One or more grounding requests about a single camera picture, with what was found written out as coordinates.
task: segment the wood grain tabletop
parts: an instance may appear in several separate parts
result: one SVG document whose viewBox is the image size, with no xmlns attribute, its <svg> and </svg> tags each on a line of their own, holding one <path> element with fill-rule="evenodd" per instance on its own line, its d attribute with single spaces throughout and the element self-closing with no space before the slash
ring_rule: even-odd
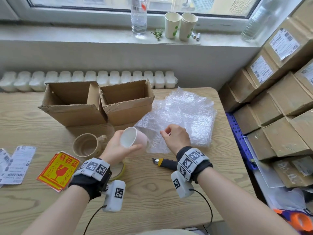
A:
<svg viewBox="0 0 313 235">
<path fill-rule="evenodd" d="M 251 181 L 239 153 L 217 91 L 213 88 L 184 90 L 206 96 L 214 101 L 217 116 L 209 148 L 199 148 L 209 156 L 214 168 L 255 196 Z M 172 89 L 154 90 L 156 99 L 164 99 Z M 37 107 L 43 93 L 0 93 L 0 148 L 13 153 L 18 145 L 36 146 L 37 151 L 21 185 L 0 189 L 1 234 L 18 235 L 60 196 L 36 180 L 55 153 L 64 150 L 74 155 L 72 143 L 83 133 L 110 139 L 114 128 L 108 123 L 96 126 L 65 128 Z M 126 159 L 126 171 L 120 180 L 126 183 L 122 210 L 117 213 L 98 212 L 87 235 L 136 234 L 163 228 L 184 228 L 208 223 L 210 210 L 198 194 L 179 199 L 171 181 L 170 170 L 152 163 L 151 158 L 175 159 L 173 154 L 143 154 Z M 204 194 L 194 184 L 195 189 Z M 92 200 L 76 228 L 83 234 L 93 213 L 103 205 L 104 196 Z M 222 221 L 215 207 L 213 221 Z"/>
</svg>

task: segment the purple perforated rack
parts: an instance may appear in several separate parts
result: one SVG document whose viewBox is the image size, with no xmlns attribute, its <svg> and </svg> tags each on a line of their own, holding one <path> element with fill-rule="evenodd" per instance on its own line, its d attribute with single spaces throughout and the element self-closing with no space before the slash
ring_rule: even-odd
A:
<svg viewBox="0 0 313 235">
<path fill-rule="evenodd" d="M 230 127 L 232 128 L 233 135 L 235 137 L 236 143 L 238 145 L 240 154 L 242 158 L 244 159 L 245 164 L 249 167 L 251 170 L 256 170 L 258 167 L 250 162 L 250 159 L 253 159 L 250 150 L 245 142 L 244 136 L 241 133 L 241 130 L 237 124 L 237 121 L 233 114 L 226 113 L 228 122 L 230 124 Z"/>
</svg>

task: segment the utility knife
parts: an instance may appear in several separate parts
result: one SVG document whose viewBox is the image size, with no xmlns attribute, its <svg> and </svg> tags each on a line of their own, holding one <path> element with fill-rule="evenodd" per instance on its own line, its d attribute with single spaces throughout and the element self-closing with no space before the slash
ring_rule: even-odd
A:
<svg viewBox="0 0 313 235">
<path fill-rule="evenodd" d="M 177 161 L 173 161 L 173 160 L 165 159 L 165 158 L 152 158 L 152 161 L 159 167 L 164 167 L 172 171 L 177 170 L 177 164 L 178 164 Z"/>
</svg>

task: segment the window pane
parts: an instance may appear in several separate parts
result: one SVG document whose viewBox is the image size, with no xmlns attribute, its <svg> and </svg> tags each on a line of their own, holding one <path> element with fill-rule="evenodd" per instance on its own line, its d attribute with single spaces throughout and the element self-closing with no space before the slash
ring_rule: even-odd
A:
<svg viewBox="0 0 313 235">
<path fill-rule="evenodd" d="M 260 0 L 149 0 L 149 11 L 177 11 L 246 17 Z M 129 10 L 131 0 L 29 0 L 34 7 Z"/>
</svg>

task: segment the water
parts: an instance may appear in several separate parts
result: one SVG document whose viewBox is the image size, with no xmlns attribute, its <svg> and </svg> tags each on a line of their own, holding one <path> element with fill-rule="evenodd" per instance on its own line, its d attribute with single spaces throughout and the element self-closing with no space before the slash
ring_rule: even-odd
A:
<svg viewBox="0 0 313 235">
<path fill-rule="evenodd" d="M 250 18 L 247 27 L 241 33 L 241 38 L 245 41 L 256 38 L 279 5 L 280 0 L 264 0 L 257 12 Z"/>
<path fill-rule="evenodd" d="M 144 34 L 147 31 L 148 0 L 132 0 L 131 29 L 134 34 Z"/>
</svg>

